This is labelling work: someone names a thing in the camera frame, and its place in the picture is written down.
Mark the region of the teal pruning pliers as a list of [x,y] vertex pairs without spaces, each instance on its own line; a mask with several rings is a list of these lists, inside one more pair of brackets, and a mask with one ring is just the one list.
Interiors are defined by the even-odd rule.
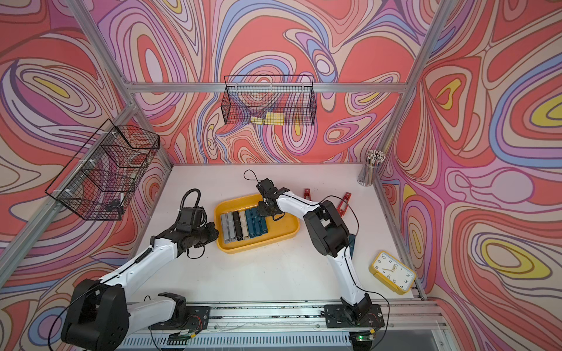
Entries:
[[247,222],[247,232],[248,232],[248,236],[250,238],[255,238],[256,236],[256,232],[255,232],[255,228],[253,225],[253,213],[252,213],[252,209],[246,209],[244,211],[245,214],[245,218],[246,218],[246,222]]

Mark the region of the yellow storage tray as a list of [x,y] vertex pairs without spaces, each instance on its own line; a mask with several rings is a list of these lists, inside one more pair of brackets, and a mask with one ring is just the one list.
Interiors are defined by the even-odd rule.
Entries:
[[299,219],[284,216],[263,217],[257,212],[260,194],[227,200],[215,208],[215,225],[219,231],[217,246],[234,254],[293,238],[300,229]]

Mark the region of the beige pruning pliers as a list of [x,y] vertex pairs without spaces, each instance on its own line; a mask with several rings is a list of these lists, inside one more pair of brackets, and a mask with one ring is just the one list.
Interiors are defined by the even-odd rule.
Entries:
[[241,232],[242,232],[242,236],[243,236],[243,240],[247,241],[250,239],[250,234],[248,231],[248,226],[247,226],[247,217],[246,217],[246,213],[245,211],[239,211],[239,218],[240,218],[240,225],[241,225]]

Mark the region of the grey pruning pliers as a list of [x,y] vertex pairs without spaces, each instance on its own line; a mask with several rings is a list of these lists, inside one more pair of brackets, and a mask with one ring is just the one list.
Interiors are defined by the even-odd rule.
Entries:
[[229,242],[233,243],[233,242],[237,241],[236,227],[234,225],[234,216],[231,212],[228,212],[226,214],[226,216],[227,216],[227,227],[228,227]]
[[221,214],[221,225],[222,225],[222,234],[223,234],[223,242],[224,244],[229,244],[231,242],[230,231],[228,226],[228,215]]

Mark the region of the black pruning pliers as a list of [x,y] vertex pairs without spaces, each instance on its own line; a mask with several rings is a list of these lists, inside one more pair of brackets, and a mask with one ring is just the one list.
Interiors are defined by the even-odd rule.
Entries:
[[238,211],[233,211],[233,212],[232,212],[232,215],[233,215],[234,230],[235,230],[236,239],[237,239],[237,241],[243,241],[243,240],[244,240],[244,236],[243,236],[243,231],[242,231],[242,226],[241,226],[241,221],[240,221],[239,212],[238,212]]

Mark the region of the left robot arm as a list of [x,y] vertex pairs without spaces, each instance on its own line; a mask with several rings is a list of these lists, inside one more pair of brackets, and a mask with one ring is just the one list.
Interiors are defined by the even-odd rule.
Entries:
[[180,329],[194,322],[194,329],[203,329],[202,319],[190,314],[182,295],[161,292],[138,303],[130,297],[168,263],[191,248],[205,247],[218,235],[203,207],[180,209],[174,224],[153,236],[146,250],[115,271],[97,280],[85,279],[74,289],[61,340],[87,350],[115,350],[130,334],[154,325]]

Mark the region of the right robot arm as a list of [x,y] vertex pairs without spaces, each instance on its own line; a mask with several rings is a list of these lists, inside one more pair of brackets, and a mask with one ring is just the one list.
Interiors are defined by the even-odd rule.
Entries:
[[277,188],[266,178],[256,185],[262,196],[258,214],[275,218],[291,214],[302,219],[315,249],[327,257],[338,284],[345,317],[354,325],[369,313],[372,306],[370,295],[362,289],[351,258],[351,234],[333,203],[323,200],[314,203],[289,189]]

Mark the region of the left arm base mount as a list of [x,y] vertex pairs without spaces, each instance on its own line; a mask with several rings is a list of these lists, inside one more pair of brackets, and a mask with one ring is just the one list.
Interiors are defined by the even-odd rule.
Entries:
[[189,305],[184,296],[172,292],[161,292],[157,296],[173,301],[174,311],[168,320],[150,326],[151,331],[183,330],[199,333],[207,329],[210,306]]

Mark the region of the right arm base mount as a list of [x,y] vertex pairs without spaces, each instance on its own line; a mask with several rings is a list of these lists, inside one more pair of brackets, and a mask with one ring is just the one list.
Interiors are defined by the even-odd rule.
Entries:
[[349,304],[343,298],[340,304],[326,304],[321,316],[327,328],[369,328],[377,331],[386,325],[381,306],[373,304],[367,293],[356,304]]

